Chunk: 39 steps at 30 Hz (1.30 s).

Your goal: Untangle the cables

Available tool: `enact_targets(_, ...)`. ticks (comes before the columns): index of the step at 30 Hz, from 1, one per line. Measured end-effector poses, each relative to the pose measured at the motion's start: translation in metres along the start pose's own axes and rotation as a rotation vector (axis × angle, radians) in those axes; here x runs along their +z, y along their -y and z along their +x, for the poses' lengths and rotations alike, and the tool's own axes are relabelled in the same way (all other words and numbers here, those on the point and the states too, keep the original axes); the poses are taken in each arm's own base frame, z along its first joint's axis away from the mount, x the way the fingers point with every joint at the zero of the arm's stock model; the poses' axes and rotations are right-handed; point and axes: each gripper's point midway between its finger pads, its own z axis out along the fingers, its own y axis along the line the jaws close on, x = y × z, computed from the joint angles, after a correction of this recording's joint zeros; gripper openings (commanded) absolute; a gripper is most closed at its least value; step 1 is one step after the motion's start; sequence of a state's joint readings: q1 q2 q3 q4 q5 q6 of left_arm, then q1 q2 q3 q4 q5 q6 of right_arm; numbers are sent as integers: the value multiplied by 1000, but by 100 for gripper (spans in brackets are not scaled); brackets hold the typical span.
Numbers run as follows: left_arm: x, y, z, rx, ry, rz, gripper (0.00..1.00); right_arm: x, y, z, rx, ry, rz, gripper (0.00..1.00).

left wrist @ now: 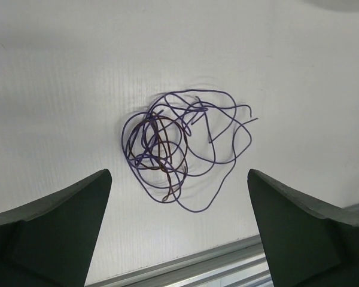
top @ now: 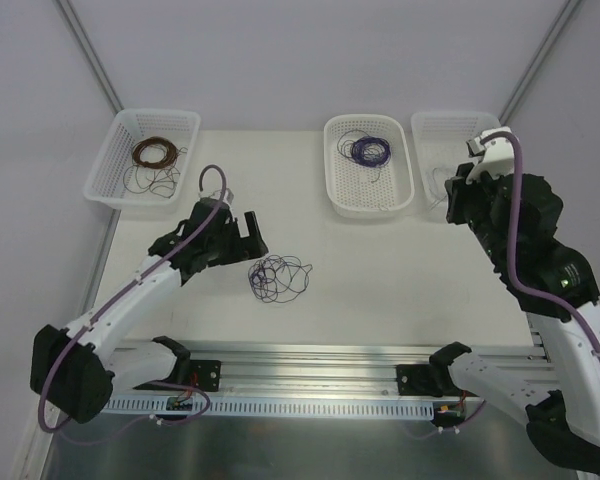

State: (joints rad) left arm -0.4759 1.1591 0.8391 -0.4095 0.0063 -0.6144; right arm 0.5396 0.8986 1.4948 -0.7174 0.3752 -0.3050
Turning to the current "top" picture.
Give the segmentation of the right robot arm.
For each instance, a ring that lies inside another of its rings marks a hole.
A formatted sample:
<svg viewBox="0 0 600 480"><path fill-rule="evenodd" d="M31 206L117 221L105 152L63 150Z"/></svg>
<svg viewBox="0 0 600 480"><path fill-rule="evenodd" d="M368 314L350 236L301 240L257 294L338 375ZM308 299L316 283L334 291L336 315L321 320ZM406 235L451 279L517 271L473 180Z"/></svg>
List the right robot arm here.
<svg viewBox="0 0 600 480"><path fill-rule="evenodd" d="M600 292L555 233L563 202L541 176L464 163L445 183L447 220L466 225L538 330L558 379L541 389L451 343L429 358L424 394L474 394L519 423L549 463L600 477Z"/></svg>

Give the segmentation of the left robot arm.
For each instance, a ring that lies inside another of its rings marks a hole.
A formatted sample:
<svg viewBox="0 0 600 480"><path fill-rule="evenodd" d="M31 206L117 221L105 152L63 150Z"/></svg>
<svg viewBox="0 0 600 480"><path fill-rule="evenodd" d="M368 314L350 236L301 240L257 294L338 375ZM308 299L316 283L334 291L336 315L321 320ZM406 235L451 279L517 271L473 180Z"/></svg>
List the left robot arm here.
<svg viewBox="0 0 600 480"><path fill-rule="evenodd" d="M154 241L134 276L95 312L63 328L43 327L34 338L30 374L39 405L52 404L84 424L120 391L193 386L188 350L167 336L138 350L116 349L150 310L194 275L267 254L255 212L245 212L244 218L248 233L241 235L229 203L199 200L188 218Z"/></svg>

